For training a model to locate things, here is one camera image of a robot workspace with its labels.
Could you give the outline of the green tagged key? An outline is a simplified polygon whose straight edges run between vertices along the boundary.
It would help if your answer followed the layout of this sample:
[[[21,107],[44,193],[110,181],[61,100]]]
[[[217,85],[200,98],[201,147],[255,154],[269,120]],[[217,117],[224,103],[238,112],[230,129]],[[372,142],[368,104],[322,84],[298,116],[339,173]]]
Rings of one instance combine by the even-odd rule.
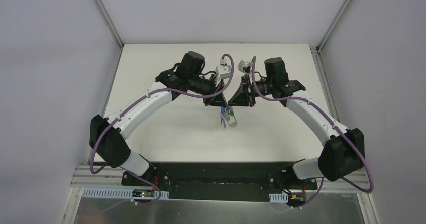
[[[227,110],[223,111],[223,116],[226,116],[227,118],[230,116],[230,112]]]

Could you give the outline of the keyring with keys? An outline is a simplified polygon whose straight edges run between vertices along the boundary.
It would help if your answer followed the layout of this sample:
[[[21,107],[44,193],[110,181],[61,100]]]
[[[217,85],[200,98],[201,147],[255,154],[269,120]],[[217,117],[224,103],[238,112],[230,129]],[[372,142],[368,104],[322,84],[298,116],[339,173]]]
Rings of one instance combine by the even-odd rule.
[[[220,124],[223,126],[223,128],[229,127],[234,128],[237,126],[238,122],[234,114],[234,110],[231,106],[226,106],[225,109],[230,112],[230,116],[227,118],[226,116],[223,116],[220,114]]]

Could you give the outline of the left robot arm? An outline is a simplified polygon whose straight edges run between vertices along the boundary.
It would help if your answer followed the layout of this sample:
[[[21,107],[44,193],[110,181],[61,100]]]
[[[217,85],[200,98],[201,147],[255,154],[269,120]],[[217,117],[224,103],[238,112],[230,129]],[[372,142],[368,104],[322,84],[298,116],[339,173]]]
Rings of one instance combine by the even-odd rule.
[[[213,71],[217,79],[206,79],[203,73],[205,64],[204,56],[189,51],[171,69],[162,71],[133,103],[107,117],[94,116],[90,122],[89,145],[93,149],[89,161],[90,172],[98,174],[103,169],[94,168],[95,156],[99,155],[106,165],[132,172],[141,186],[149,185],[153,180],[150,162],[132,151],[126,140],[155,111],[181,95],[201,99],[221,96],[232,81],[234,61],[229,54],[220,58],[219,65]]]

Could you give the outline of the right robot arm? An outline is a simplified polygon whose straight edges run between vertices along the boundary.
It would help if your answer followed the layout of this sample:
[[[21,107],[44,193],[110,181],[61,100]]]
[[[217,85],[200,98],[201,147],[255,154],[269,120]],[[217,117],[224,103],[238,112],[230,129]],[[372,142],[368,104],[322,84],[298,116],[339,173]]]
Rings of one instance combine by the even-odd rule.
[[[336,181],[361,169],[364,158],[364,135],[358,129],[345,125],[323,112],[310,94],[297,80],[289,79],[282,58],[265,60],[266,76],[256,81],[252,61],[240,61],[238,70],[244,75],[239,89],[228,102],[230,106],[253,107],[259,96],[272,96],[295,113],[317,136],[323,147],[316,158],[304,159],[287,167],[285,182],[293,189],[299,188],[306,179],[324,177]]]

